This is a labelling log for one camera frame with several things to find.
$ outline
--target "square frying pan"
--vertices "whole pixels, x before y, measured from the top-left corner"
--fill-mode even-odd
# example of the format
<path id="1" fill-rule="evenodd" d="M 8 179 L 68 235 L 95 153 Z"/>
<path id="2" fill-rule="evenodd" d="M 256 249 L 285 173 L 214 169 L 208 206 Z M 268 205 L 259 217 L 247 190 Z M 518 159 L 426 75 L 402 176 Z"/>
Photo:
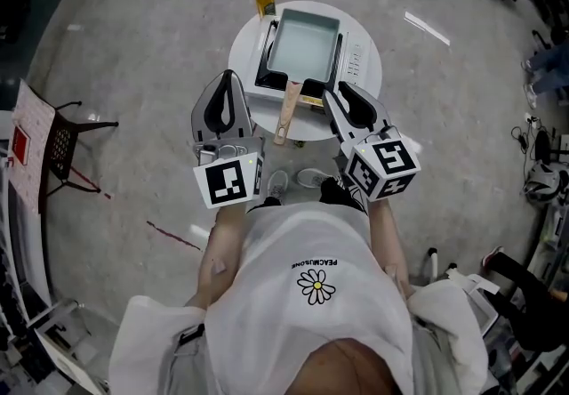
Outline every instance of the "square frying pan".
<path id="1" fill-rule="evenodd" d="M 286 74 L 283 107 L 274 142 L 285 143 L 302 85 L 308 79 L 326 83 L 332 72 L 340 21 L 309 12 L 284 9 L 267 69 Z"/>

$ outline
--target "white cloth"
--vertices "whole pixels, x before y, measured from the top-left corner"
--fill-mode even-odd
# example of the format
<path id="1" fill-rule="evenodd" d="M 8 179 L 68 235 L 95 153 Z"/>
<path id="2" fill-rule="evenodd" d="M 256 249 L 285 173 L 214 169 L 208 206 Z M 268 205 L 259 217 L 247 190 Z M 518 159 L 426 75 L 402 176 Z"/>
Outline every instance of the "white cloth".
<path id="1" fill-rule="evenodd" d="M 409 311 L 448 334 L 461 395 L 477 395 L 488 373 L 488 354 L 464 291 L 451 280 L 423 287 L 407 299 Z"/>
<path id="2" fill-rule="evenodd" d="M 157 395 L 164 358 L 180 332 L 204 322 L 205 310 L 167 308 L 148 297 L 133 297 L 110 359 L 113 395 Z"/>
<path id="3" fill-rule="evenodd" d="M 215 380 L 207 393 L 282 395 L 312 351 L 352 338 L 381 356 L 401 392 L 411 395 L 411 318 L 371 253 L 367 217 L 346 206 L 305 203 L 251 211 L 247 226 L 233 286 L 207 313 L 131 300 L 109 369 L 113 394 L 157 394 L 173 342 L 204 321 L 208 355 L 199 365 L 205 362 L 204 379 Z M 423 297 L 413 297 L 421 315 Z"/>
<path id="4" fill-rule="evenodd" d="M 448 334 L 431 324 L 413 323 L 413 386 L 415 395 L 461 393 Z"/>

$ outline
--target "black strap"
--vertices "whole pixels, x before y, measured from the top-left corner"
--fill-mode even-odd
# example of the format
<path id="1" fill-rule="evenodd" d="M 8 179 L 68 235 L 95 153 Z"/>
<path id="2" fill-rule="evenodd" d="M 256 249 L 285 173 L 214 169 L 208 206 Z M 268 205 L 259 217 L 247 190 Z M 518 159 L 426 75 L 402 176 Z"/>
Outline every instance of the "black strap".
<path id="1" fill-rule="evenodd" d="M 197 329 L 194 330 L 193 332 L 190 332 L 188 334 L 182 334 L 180 336 L 180 340 L 178 341 L 178 346 L 179 347 L 184 346 L 189 342 L 196 340 L 197 338 L 201 338 L 204 335 L 204 331 L 205 331 L 204 324 L 200 324 L 199 326 L 197 326 Z"/>

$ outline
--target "control panel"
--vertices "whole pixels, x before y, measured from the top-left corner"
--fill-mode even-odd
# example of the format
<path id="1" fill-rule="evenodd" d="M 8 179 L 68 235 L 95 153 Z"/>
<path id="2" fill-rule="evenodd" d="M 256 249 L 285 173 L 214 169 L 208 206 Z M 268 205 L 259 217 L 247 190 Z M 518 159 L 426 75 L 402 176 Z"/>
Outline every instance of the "control panel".
<path id="1" fill-rule="evenodd" d="M 341 80 L 365 88 L 370 39 L 348 33 L 348 43 L 342 65 Z"/>

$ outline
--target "daisy graphic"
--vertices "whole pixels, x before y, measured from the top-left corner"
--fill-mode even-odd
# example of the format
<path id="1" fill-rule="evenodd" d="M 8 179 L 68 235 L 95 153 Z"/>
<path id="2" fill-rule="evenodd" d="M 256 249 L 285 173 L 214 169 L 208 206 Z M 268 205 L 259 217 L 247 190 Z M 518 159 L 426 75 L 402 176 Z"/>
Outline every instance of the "daisy graphic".
<path id="1" fill-rule="evenodd" d="M 309 297 L 309 305 L 314 305 L 316 302 L 322 304 L 330 300 L 332 294 L 336 292 L 334 286 L 324 284 L 325 279 L 326 274 L 323 270 L 316 273 L 315 270 L 310 269 L 308 272 L 303 271 L 301 279 L 296 281 L 303 288 L 302 293 Z"/>

